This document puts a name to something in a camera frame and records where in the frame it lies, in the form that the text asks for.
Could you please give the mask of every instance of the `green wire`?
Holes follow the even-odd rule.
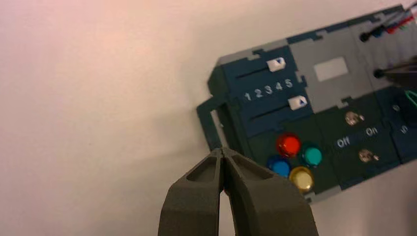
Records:
[[[414,106],[417,108],[417,102],[414,101],[414,99],[411,97],[411,95],[414,96],[414,97],[417,97],[417,93],[415,93],[415,92],[413,92],[411,90],[407,90],[407,91],[405,91],[405,95],[408,98],[408,100],[410,102],[412,102],[414,104]]]

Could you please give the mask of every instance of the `white wall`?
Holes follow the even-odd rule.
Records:
[[[168,187],[208,153],[195,108],[218,57],[394,4],[0,1],[0,235],[156,235]],[[411,235],[395,204],[415,202],[416,167],[313,206],[319,231]],[[363,215],[387,209],[369,208],[383,194],[393,217]],[[220,235],[232,235],[227,210]]]

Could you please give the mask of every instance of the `yellow button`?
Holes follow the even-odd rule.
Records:
[[[301,192],[308,192],[313,188],[314,180],[311,171],[303,166],[294,168],[290,173],[290,178]]]

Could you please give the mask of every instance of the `wire bundle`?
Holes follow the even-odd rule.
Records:
[[[402,29],[408,24],[410,21],[414,19],[414,15],[411,13],[411,9],[417,6],[417,1],[415,1],[411,6],[401,12],[397,12],[379,26],[373,28],[369,32],[364,32],[360,35],[360,40],[362,42],[366,42],[369,40],[370,37],[380,37],[384,32],[389,34],[395,33],[397,29]]]
[[[408,100],[412,102],[412,104],[417,108],[417,100],[415,100],[415,98],[417,98],[417,93],[411,90],[407,90],[405,91],[405,95],[408,98]]]

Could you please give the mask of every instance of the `red wire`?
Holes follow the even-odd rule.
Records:
[[[397,25],[395,25],[391,28],[388,28],[387,33],[393,34],[395,32],[395,30],[397,30],[399,27],[407,24],[409,21],[412,21],[413,19],[414,19],[414,15],[405,18],[404,20],[400,21]]]

